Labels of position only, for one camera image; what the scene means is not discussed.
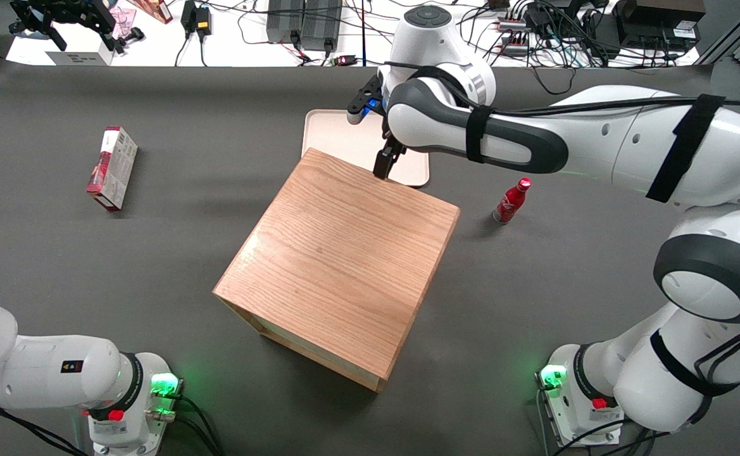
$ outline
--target coca-cola bottle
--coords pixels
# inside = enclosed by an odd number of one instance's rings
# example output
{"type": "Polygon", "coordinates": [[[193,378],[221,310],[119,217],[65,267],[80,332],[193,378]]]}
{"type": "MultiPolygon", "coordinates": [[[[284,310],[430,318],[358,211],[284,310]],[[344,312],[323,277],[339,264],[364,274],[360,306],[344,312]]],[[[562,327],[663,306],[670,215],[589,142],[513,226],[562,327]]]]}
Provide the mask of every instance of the coca-cola bottle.
{"type": "Polygon", "coordinates": [[[505,192],[505,196],[499,202],[494,210],[494,220],[505,225],[517,213],[517,210],[524,204],[524,196],[530,188],[530,179],[522,178],[519,184],[505,192]]]}

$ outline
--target wooden box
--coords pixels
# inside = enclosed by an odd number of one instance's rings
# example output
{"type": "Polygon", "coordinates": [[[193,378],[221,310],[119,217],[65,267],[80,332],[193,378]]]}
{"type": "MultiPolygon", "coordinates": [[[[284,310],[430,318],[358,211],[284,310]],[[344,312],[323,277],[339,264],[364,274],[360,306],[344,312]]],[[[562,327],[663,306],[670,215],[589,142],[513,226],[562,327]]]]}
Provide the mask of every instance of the wooden box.
{"type": "Polygon", "coordinates": [[[381,392],[459,216],[312,148],[213,292],[260,334],[381,392]]]}

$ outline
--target green led light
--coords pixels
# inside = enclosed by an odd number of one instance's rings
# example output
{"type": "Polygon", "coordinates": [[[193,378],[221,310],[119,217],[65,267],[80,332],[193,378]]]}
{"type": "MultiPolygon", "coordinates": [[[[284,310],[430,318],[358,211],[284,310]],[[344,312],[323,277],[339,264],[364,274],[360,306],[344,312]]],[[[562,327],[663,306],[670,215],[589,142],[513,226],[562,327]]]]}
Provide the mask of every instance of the green led light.
{"type": "Polygon", "coordinates": [[[567,377],[567,368],[548,364],[544,366],[544,369],[541,369],[539,376],[541,381],[544,382],[545,390],[555,390],[561,388],[561,383],[567,377]]]}
{"type": "Polygon", "coordinates": [[[150,377],[150,392],[157,395],[175,395],[179,389],[179,378],[166,372],[150,377]]]}

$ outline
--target red box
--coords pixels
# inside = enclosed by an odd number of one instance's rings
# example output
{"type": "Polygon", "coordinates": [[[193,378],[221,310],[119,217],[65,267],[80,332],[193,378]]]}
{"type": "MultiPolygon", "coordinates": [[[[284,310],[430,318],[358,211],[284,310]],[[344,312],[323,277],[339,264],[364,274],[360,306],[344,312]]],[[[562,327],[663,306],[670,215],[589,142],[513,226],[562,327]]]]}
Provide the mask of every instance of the red box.
{"type": "Polygon", "coordinates": [[[157,18],[161,23],[168,23],[173,20],[173,15],[167,9],[165,0],[129,0],[136,8],[157,18]]]}
{"type": "Polygon", "coordinates": [[[106,128],[100,159],[91,172],[85,192],[107,210],[121,210],[138,150],[123,127],[106,128]]]}

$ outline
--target wood grain surface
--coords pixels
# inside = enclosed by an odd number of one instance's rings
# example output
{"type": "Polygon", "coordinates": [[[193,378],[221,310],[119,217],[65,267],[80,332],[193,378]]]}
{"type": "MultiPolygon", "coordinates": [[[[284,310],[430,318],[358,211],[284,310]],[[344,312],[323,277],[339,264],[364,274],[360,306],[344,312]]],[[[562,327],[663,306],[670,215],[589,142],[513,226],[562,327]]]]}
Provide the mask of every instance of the wood grain surface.
{"type": "Polygon", "coordinates": [[[459,216],[312,148],[213,292],[384,383],[459,216]]]}

